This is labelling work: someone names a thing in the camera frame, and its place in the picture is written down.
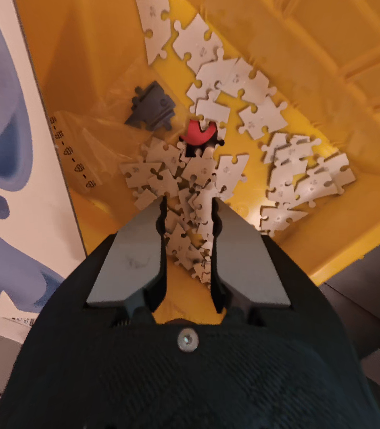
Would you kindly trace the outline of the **dark blue puzzle piece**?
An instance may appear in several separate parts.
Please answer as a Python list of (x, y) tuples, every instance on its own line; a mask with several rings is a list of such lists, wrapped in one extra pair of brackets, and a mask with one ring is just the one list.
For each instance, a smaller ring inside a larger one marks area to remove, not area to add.
[(135, 88), (132, 113), (125, 125), (154, 132), (160, 128), (172, 130), (171, 119), (175, 116), (175, 103), (162, 86), (153, 81), (145, 89)]

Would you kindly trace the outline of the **pile of white puzzle pieces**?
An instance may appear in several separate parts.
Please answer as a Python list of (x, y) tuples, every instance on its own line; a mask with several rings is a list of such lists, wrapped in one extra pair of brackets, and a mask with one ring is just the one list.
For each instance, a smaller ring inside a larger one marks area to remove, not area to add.
[[(241, 99), (248, 106), (238, 113), (243, 122), (238, 132), (248, 133), (253, 140), (262, 138), (264, 128), (271, 134), (269, 143), (261, 149), (262, 162), (272, 166), (267, 194), (273, 206), (261, 208), (261, 233), (273, 237), (275, 232), (307, 215), (294, 210), (295, 207), (308, 204), (313, 208), (316, 199), (342, 195), (344, 187), (356, 180), (345, 153), (327, 158), (316, 156), (313, 148), (321, 144), (320, 139), (280, 132), (288, 125), (282, 116), (287, 103), (274, 104), (272, 96), (277, 89), (260, 71), (251, 77), (253, 67), (244, 58), (225, 57), (222, 41), (215, 33), (206, 35), (209, 26), (200, 14), (185, 27), (179, 20), (172, 26), (170, 19), (162, 18), (170, 12), (169, 1), (136, 4), (149, 65), (157, 58), (166, 59), (165, 46), (172, 29), (177, 31), (172, 49), (181, 60), (190, 56), (186, 65), (200, 85), (192, 83), (186, 97), (192, 101), (190, 114), (202, 118), (193, 120), (199, 121), (203, 130), (214, 121), (219, 137), (225, 141), (226, 129), (221, 124), (228, 122), (230, 108), (217, 100), (222, 93), (238, 98), (242, 91)], [(119, 165), (128, 188), (134, 190), (134, 204), (140, 211), (156, 197), (178, 200), (174, 208), (167, 209), (167, 255), (208, 288), (214, 238), (212, 199), (218, 197), (226, 202), (233, 197), (238, 183), (246, 182), (244, 170), (250, 159), (249, 154), (239, 154), (236, 160), (233, 155), (221, 155), (215, 160), (218, 147), (206, 149), (202, 156), (186, 158), (184, 143), (179, 138), (176, 145), (166, 145), (160, 138), (152, 137), (148, 145), (141, 145), (145, 155), (139, 156), (137, 162)]]

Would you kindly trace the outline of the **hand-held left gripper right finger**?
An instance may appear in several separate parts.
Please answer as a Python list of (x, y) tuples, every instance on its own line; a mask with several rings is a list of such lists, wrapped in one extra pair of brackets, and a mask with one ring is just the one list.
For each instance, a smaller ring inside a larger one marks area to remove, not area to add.
[(261, 234), (218, 197), (212, 199), (212, 220), (211, 297), (216, 312), (290, 308)]

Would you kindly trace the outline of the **clear plastic bag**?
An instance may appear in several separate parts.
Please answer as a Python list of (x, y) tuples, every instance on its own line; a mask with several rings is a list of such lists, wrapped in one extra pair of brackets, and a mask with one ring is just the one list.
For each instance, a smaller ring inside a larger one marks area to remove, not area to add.
[[(176, 77), (173, 65), (167, 61), (156, 60), (151, 67), (140, 55), (121, 67), (98, 93), (90, 94), (89, 87), (77, 81), (70, 83), (71, 92), (56, 104), (60, 109), (49, 113), (52, 121), (56, 119), (54, 132), (64, 134), (57, 140), (57, 147), (73, 150), (73, 154), (61, 154), (60, 160), (74, 194), (105, 201), (114, 194), (129, 194), (119, 165), (137, 162), (145, 155), (141, 145), (148, 145), (152, 137), (176, 145), (187, 120), (186, 108), (173, 91)], [(176, 103), (171, 131), (161, 127), (151, 132), (145, 125), (138, 129), (124, 123), (131, 115), (135, 88), (144, 89), (153, 81)]]

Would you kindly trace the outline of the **red and black puzzle piece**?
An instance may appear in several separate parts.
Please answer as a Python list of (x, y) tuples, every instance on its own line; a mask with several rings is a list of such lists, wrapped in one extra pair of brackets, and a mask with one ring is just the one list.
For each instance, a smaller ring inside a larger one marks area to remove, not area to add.
[(203, 130), (199, 121), (190, 120), (187, 133), (181, 135), (179, 140), (184, 143), (186, 158), (202, 156), (208, 148), (215, 149), (218, 145), (225, 145), (224, 139), (219, 137), (218, 127), (214, 121), (210, 121), (208, 127)]

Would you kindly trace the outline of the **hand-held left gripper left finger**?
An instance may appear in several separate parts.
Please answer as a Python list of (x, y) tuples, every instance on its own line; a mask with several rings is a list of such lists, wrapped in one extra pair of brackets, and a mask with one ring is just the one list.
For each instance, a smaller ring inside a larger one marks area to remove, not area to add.
[(164, 234), (167, 198), (157, 197), (120, 228), (87, 298), (94, 308), (122, 308), (133, 314), (155, 312), (167, 291)]

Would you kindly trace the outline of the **yellow plastic bin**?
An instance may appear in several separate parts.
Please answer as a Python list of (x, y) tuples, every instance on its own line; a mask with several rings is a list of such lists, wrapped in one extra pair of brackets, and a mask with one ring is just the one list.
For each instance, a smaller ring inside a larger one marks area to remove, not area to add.
[[(43, 99), (57, 111), (72, 81), (98, 93), (138, 56), (146, 59), (135, 1), (16, 1)], [(199, 13), (222, 40), (225, 56), (243, 57), (286, 101), (285, 131), (321, 138), (315, 153), (346, 153), (356, 181), (341, 196), (298, 207), (308, 215), (275, 241), (317, 284), (380, 244), (380, 1), (171, 1), (171, 24)], [(172, 43), (167, 58), (185, 96), (195, 74)], [(71, 191), (84, 244), (91, 253), (135, 214), (133, 190), (105, 200)]]

